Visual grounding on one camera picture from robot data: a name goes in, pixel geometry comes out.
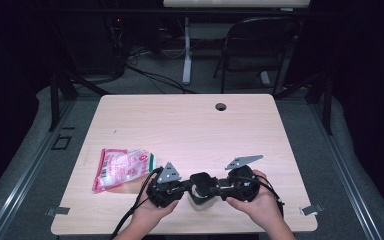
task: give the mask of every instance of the white table leg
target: white table leg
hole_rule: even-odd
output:
[[[189,36],[189,18],[185,18],[185,65],[183,68],[183,84],[191,83],[191,42]]]

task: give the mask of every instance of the human hand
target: human hand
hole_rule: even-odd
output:
[[[151,201],[147,200],[148,196],[146,195],[146,191],[149,187],[149,183],[145,187],[138,203],[140,204],[141,202],[146,201],[134,211],[130,224],[121,231],[114,240],[142,239],[158,225],[163,217],[173,212],[174,208],[179,203],[179,201],[176,200],[165,208],[155,206]]]
[[[267,179],[267,176],[258,170],[253,170],[253,173]],[[265,179],[258,178],[261,182],[268,184]],[[265,187],[260,186],[258,195],[251,202],[242,202],[231,197],[228,197],[226,202],[235,209],[246,213],[253,222],[266,230],[271,239],[295,239],[289,226],[283,220],[273,193]]]

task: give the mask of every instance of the pink plastic bag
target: pink plastic bag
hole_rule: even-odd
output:
[[[92,190],[102,192],[155,169],[154,155],[144,149],[102,149]]]

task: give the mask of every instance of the grommet hole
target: grommet hole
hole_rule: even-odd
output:
[[[224,111],[224,110],[226,110],[226,104],[224,104],[224,103],[217,103],[216,104],[216,109],[218,110],[218,111]]]

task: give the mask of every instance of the white desk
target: white desk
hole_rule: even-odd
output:
[[[310,0],[164,0],[164,7],[172,8],[307,8]],[[185,18],[185,64],[183,84],[191,82],[192,58],[190,25]]]
[[[227,106],[225,111],[215,108]],[[133,205],[144,177],[113,190],[93,193],[102,148],[144,148],[157,165],[171,162],[182,180],[194,173],[226,178],[235,157],[263,154],[252,169],[267,174],[285,202],[285,220],[294,232],[313,231],[317,221],[304,216],[307,196],[288,138],[271,95],[123,95],[104,96],[78,156],[56,215],[56,235],[110,234]],[[262,229],[217,197],[205,211],[187,199],[163,218],[151,234],[255,233]]]

